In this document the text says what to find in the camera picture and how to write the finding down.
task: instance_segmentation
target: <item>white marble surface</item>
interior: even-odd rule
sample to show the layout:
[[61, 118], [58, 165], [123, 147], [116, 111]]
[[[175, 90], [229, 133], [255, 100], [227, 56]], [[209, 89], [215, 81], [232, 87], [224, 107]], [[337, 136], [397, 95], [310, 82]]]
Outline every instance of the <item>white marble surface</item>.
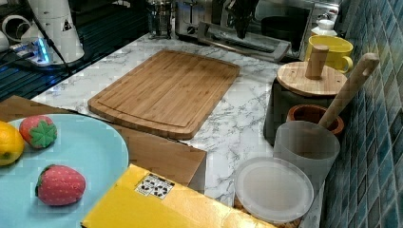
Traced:
[[[240, 76], [195, 137], [183, 141], [207, 152], [205, 195], [232, 205], [233, 178], [240, 163], [255, 157], [273, 156], [273, 147], [263, 138], [262, 128], [271, 84], [279, 65], [215, 47], [176, 39], [148, 40], [144, 36], [32, 100], [98, 117], [88, 111], [87, 101], [162, 49], [200, 54], [240, 66]], [[310, 220], [309, 225], [301, 227], [315, 227], [318, 223], [317, 212], [306, 218], [310, 218], [306, 219]]]

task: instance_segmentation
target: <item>cardboard box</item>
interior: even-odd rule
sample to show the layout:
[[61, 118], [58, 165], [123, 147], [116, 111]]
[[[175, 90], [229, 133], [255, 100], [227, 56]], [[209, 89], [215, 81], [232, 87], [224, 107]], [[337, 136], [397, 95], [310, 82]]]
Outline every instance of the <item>cardboard box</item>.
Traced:
[[82, 226], [275, 227], [133, 164], [86, 215]]

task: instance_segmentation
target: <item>lemon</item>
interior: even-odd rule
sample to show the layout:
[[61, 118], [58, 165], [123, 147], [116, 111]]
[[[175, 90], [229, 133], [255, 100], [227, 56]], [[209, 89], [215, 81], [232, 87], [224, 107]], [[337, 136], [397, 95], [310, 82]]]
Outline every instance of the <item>lemon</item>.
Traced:
[[13, 163], [24, 151], [24, 139], [9, 123], [0, 122], [0, 166]]

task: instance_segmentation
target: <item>wooden utensil handle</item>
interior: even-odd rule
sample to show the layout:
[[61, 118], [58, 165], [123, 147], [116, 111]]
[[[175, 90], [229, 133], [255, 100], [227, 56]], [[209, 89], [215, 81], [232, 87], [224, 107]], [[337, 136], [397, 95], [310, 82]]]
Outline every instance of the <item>wooden utensil handle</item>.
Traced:
[[306, 68], [305, 77], [311, 80], [320, 80], [323, 67], [326, 63], [329, 47], [324, 45], [312, 46], [311, 56]]
[[379, 57], [375, 53], [366, 53], [359, 60], [350, 78], [337, 93], [326, 113], [319, 121], [319, 125], [328, 128], [338, 114], [353, 99], [361, 86], [367, 81], [379, 64]]

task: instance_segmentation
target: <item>red strawberry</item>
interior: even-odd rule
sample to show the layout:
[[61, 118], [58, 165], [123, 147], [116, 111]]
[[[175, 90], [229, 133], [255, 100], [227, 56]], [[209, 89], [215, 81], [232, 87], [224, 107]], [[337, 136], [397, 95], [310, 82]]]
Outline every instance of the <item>red strawberry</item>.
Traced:
[[51, 164], [39, 176], [35, 196], [44, 204], [60, 206], [79, 200], [85, 190], [83, 175], [70, 167]]
[[45, 148], [56, 140], [56, 126], [47, 116], [31, 116], [20, 124], [24, 140], [34, 148]]

